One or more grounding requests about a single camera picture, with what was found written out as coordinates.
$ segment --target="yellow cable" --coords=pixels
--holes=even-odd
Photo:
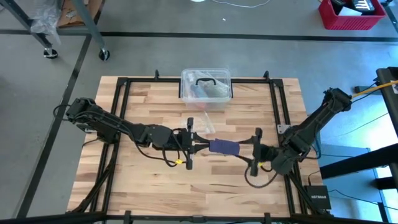
[[[374,90],[378,90],[378,89],[381,89],[381,88],[384,88],[384,87],[387,87],[387,86],[391,86],[391,85],[394,85],[394,84],[398,84],[398,80],[393,81],[393,82],[389,82],[389,83],[386,83],[386,84],[383,84],[383,85],[379,85],[379,86],[370,88],[368,90],[362,91],[360,93],[354,94],[353,98],[356,98],[357,96],[361,96],[363,94],[367,94],[367,93],[370,93],[370,92],[372,92]]]

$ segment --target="plastic container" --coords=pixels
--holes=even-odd
[[[185,69],[181,99],[195,110],[223,110],[232,98],[231,74],[224,68]]]
[[[321,14],[323,25],[331,30],[369,30],[386,16],[386,12],[379,0],[371,0],[375,15],[372,16],[338,16],[333,10],[330,0],[323,0],[318,10]]]

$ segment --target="black box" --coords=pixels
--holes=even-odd
[[[319,209],[331,209],[328,187],[320,186],[305,186],[312,202]]]

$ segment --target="clear plastic bin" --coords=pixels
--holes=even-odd
[[[224,68],[185,69],[181,99],[195,110],[223,110],[232,98],[231,74]]]

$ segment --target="container handle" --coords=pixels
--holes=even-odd
[[[196,85],[198,85],[199,81],[204,81],[204,82],[213,81],[214,85],[216,85],[216,80],[214,78],[198,78]]]

